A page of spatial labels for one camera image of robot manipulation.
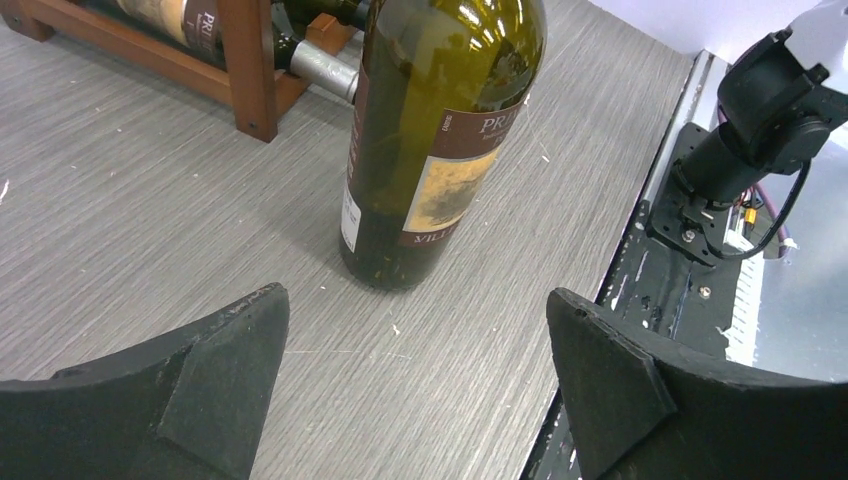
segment white wall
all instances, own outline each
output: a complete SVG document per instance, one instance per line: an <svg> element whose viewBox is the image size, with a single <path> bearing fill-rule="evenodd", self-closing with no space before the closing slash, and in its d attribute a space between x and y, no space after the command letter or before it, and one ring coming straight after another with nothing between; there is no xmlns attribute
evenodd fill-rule
<svg viewBox="0 0 848 480"><path fill-rule="evenodd" d="M819 0L590 0L669 47L735 61Z"/></svg>

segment wooden rack leg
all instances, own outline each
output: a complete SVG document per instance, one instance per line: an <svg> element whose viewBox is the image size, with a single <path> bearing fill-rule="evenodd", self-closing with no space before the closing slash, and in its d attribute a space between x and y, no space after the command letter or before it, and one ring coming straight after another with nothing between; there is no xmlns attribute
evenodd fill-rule
<svg viewBox="0 0 848 480"><path fill-rule="evenodd" d="M271 2L218 0L236 128L264 142L277 135Z"/></svg>
<svg viewBox="0 0 848 480"><path fill-rule="evenodd" d="M29 38L43 42L56 33L52 27L32 18L25 0L0 0L0 13L9 28Z"/></svg>

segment gray wood grain tabletop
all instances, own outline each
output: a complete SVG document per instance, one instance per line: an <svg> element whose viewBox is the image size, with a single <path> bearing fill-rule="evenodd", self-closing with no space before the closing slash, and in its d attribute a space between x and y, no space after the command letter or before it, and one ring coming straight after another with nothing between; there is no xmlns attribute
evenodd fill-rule
<svg viewBox="0 0 848 480"><path fill-rule="evenodd" d="M597 291L691 65L588 2L547 11L521 118L405 294L353 283L337 253L349 106L310 90L266 145L140 68L0 26L0 379L279 281L291 330L254 478L516 478L555 389L545 298Z"/></svg>

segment bottle lying in rack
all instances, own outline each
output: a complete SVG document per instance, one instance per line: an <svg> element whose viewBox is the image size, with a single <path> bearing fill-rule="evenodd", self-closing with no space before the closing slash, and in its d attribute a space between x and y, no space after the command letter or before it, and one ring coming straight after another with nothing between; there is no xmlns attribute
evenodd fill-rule
<svg viewBox="0 0 848 480"><path fill-rule="evenodd" d="M104 0L204 60L226 68L217 0ZM287 16L273 15L274 68L301 77L348 102L356 93L355 68L295 35Z"/></svg>
<svg viewBox="0 0 848 480"><path fill-rule="evenodd" d="M305 35L306 27L322 13L336 17L342 25L365 30L370 6L370 0L272 0L272 3L283 4L299 35Z"/></svg>
<svg viewBox="0 0 848 480"><path fill-rule="evenodd" d="M340 235L356 278L404 289L434 269L536 78L546 31L542 0L372 0Z"/></svg>

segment wooden wine rack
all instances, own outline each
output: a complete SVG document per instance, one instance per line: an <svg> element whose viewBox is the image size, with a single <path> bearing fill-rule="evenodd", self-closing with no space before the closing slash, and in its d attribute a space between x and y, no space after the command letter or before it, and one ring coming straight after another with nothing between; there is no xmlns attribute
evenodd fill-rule
<svg viewBox="0 0 848 480"><path fill-rule="evenodd" d="M271 2L218 0L227 71L197 60L105 15L87 10L80 0L0 0L9 27L43 42L54 29L94 44L203 95L230 105L236 128L259 140L277 136L277 121L308 84L274 71ZM355 33L335 18L321 15L309 26L307 40L336 55Z"/></svg>

